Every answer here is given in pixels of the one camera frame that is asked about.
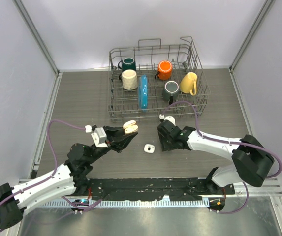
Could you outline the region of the beige earbud charging case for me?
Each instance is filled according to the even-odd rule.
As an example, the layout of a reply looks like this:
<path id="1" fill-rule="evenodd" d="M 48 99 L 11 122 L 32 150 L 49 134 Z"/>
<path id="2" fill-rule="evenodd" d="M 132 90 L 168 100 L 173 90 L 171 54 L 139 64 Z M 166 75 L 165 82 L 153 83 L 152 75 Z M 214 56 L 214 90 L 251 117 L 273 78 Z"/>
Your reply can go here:
<path id="1" fill-rule="evenodd" d="M 138 131 L 138 125 L 135 120 L 130 120 L 123 124 L 123 129 L 125 134 L 130 134 Z"/>

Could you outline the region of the white earbud charging case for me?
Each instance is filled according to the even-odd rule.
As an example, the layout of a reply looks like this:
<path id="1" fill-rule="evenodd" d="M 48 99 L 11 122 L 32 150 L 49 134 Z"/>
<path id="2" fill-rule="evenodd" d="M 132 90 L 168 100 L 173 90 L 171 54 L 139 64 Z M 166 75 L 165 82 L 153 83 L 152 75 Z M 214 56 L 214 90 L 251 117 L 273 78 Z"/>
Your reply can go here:
<path id="1" fill-rule="evenodd" d="M 152 153 L 154 153 L 154 151 L 155 151 L 155 146 L 152 145 L 152 144 L 145 144 L 145 145 L 144 145 L 144 151 L 145 151 L 146 153 L 152 154 Z"/>

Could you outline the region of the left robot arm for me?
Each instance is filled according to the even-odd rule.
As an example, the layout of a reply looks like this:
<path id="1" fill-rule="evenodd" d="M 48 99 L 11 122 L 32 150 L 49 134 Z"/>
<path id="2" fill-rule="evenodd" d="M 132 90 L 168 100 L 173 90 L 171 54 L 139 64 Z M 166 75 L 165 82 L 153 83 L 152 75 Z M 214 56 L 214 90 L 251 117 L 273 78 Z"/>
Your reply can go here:
<path id="1" fill-rule="evenodd" d="M 55 165 L 53 171 L 13 187 L 9 183 L 0 186 L 0 230 L 19 223 L 25 215 L 43 203 L 58 197 L 87 193 L 89 181 L 86 175 L 92 170 L 92 163 L 113 150 L 122 152 L 138 134 L 134 120 L 122 127 L 96 127 L 87 125 L 93 144 L 73 144 L 68 159 Z"/>

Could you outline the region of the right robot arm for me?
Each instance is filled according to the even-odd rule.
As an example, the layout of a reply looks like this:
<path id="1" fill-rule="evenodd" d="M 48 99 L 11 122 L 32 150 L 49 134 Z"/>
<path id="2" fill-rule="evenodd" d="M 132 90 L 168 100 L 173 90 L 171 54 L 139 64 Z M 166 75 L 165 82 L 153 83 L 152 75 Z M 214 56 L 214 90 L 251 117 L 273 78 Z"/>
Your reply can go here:
<path id="1" fill-rule="evenodd" d="M 157 132 L 162 151 L 203 151 L 232 162 L 226 167 L 214 167 L 206 177 L 202 192 L 217 194 L 238 182 L 261 187 L 274 163 L 271 154 L 264 151 L 261 143 L 251 135 L 242 139 L 225 138 L 189 126 L 180 129 L 167 119 L 157 127 Z"/>

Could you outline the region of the grey mug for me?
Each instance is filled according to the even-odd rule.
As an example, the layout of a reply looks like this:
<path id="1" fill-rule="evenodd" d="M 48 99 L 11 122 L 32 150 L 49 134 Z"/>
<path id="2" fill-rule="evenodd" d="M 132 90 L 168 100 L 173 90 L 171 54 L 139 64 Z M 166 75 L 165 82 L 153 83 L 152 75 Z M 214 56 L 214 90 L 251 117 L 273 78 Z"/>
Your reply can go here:
<path id="1" fill-rule="evenodd" d="M 168 81 L 163 87 L 162 97 L 171 105 L 179 94 L 179 85 L 175 81 Z"/>

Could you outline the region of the yellow mug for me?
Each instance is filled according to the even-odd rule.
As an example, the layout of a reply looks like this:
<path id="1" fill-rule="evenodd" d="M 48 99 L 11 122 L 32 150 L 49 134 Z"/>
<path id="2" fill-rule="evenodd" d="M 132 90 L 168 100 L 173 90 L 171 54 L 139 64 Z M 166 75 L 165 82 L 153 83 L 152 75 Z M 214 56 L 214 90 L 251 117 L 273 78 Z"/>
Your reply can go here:
<path id="1" fill-rule="evenodd" d="M 187 73 L 180 83 L 182 93 L 195 96 L 197 94 L 197 75 L 194 72 Z"/>

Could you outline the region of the blue plastic plate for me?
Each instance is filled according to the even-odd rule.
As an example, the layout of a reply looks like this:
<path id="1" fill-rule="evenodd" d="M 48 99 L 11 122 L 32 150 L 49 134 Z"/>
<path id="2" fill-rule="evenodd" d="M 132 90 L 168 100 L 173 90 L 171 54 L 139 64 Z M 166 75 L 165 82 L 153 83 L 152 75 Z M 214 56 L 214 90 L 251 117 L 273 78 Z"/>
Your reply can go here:
<path id="1" fill-rule="evenodd" d="M 148 105 L 148 80 L 145 74 L 138 79 L 138 107 L 145 112 Z"/>

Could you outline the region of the cream ribbed mug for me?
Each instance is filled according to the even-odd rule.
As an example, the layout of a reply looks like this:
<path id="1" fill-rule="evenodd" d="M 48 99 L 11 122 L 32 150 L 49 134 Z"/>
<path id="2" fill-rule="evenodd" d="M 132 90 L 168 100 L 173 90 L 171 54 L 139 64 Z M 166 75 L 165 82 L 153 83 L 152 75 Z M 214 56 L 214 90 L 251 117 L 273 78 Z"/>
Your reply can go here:
<path id="1" fill-rule="evenodd" d="M 132 69 L 125 70 L 119 75 L 119 79 L 125 90 L 135 90 L 137 88 L 137 73 Z"/>

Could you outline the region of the orange mug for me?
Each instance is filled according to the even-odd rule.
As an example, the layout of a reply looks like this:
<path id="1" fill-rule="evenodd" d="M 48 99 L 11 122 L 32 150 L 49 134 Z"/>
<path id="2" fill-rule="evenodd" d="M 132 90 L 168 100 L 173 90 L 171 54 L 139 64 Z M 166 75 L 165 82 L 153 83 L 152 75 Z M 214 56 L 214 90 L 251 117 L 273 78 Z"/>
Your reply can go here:
<path id="1" fill-rule="evenodd" d="M 158 64 L 155 79 L 168 80 L 172 75 L 173 65 L 168 60 L 163 60 Z"/>

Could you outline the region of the dark green mug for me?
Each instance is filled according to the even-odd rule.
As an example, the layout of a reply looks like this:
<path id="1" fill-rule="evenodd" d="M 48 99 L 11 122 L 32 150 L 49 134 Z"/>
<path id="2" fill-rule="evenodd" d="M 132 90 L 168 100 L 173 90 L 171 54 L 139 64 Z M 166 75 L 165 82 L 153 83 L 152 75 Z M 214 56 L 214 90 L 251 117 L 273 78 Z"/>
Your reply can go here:
<path id="1" fill-rule="evenodd" d="M 136 71 L 135 59 L 131 58 L 131 57 L 127 57 L 127 58 L 122 59 L 118 63 L 118 68 L 122 71 L 126 71 L 126 70 L 129 70 L 129 69 Z"/>

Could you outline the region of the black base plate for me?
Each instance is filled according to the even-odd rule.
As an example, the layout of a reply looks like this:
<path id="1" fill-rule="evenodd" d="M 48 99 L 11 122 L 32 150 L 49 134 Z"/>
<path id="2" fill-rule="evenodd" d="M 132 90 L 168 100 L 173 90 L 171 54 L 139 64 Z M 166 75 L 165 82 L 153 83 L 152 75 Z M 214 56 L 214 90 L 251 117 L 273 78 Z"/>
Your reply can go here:
<path id="1" fill-rule="evenodd" d="M 105 201 L 160 201 L 168 195 L 171 201 L 201 200 L 203 195 L 234 195 L 232 184 L 211 192 L 207 181 L 199 178 L 95 178 L 82 192 L 72 196 L 88 196 Z"/>

